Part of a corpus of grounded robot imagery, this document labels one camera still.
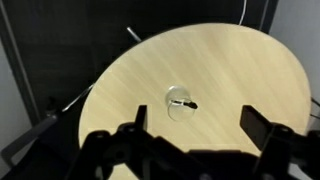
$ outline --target white cable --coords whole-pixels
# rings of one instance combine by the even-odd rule
[[[239,21],[239,25],[242,25],[242,21],[244,19],[244,16],[246,15],[246,10],[247,10],[247,0],[243,0],[243,8],[242,8],[242,14]]]
[[[141,42],[141,38],[131,29],[131,27],[127,27],[128,32],[133,37],[134,40],[136,40],[138,43]]]

